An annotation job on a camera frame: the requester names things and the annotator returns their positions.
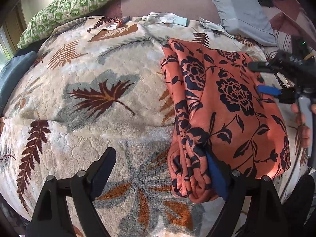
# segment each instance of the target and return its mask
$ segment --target gray handle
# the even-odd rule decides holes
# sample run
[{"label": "gray handle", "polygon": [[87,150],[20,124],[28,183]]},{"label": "gray handle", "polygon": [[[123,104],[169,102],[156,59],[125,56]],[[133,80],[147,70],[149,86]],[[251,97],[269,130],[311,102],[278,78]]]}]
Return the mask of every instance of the gray handle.
[{"label": "gray handle", "polygon": [[300,107],[300,111],[305,115],[305,125],[311,130],[311,144],[307,148],[307,156],[312,156],[312,146],[313,146],[313,113],[311,111],[311,100],[306,96],[301,96],[298,99],[298,104]]}]

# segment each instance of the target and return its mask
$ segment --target gray pillow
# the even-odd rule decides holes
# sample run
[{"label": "gray pillow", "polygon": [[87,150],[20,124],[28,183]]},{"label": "gray pillow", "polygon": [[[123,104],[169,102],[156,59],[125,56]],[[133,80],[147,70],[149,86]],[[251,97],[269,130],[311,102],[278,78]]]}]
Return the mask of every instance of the gray pillow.
[{"label": "gray pillow", "polygon": [[23,75],[29,70],[37,54],[31,51],[25,55],[12,58],[0,72],[0,115],[9,97]]},{"label": "gray pillow", "polygon": [[263,46],[276,41],[267,16],[257,0],[213,0],[221,25],[231,35],[252,38]]}]

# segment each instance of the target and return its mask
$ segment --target teal fabric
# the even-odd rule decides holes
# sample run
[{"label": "teal fabric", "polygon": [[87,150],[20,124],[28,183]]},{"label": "teal fabric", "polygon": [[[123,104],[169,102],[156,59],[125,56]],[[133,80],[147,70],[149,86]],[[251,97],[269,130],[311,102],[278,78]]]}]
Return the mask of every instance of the teal fabric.
[{"label": "teal fabric", "polygon": [[25,55],[12,58],[0,72],[0,114],[6,106],[11,93],[24,74],[36,60],[37,54],[31,51]]}]

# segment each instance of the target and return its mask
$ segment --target human hand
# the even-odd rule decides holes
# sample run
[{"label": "human hand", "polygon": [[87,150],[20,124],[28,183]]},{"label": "human hand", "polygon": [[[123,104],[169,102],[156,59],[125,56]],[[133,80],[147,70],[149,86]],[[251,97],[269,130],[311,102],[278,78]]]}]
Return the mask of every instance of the human hand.
[{"label": "human hand", "polygon": [[[316,104],[313,104],[311,106],[311,110],[312,110],[312,113],[316,114]],[[297,113],[297,116],[296,116],[296,123],[298,125],[302,125],[305,123],[305,120],[306,120],[306,117],[304,114],[299,114],[299,108],[297,106],[296,103],[293,103],[291,105],[291,111],[293,111],[294,113]],[[311,135],[311,130],[309,129],[309,127],[307,126],[302,126],[302,147],[303,148],[307,148],[309,147],[309,145],[311,144],[311,139],[310,139],[310,135]]]}]

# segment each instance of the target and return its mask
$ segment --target bed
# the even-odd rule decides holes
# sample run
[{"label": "bed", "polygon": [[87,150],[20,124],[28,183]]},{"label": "bed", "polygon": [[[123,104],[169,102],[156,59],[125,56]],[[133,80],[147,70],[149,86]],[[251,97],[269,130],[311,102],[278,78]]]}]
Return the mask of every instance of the bed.
[{"label": "bed", "polygon": [[[122,16],[122,11],[111,13]],[[187,27],[132,17],[114,31],[104,28],[108,18],[83,17],[57,27],[41,45],[1,121],[0,155],[6,159],[0,167],[0,193],[21,216],[31,220],[47,175],[72,177],[113,147],[116,165],[94,201],[111,236],[208,234],[223,199],[196,204],[170,192],[166,156],[175,118],[159,65],[162,46],[176,38],[242,51],[255,61],[266,56],[252,40],[232,39],[188,14],[182,16],[190,19]],[[267,85],[280,87],[274,76],[262,76]],[[98,106],[94,96],[105,103]],[[290,106],[278,106],[286,122],[290,160],[297,161],[274,180],[284,201],[307,170],[307,158]],[[76,234],[84,236],[74,204],[67,202]],[[246,200],[236,229],[245,222],[248,206]]]}]

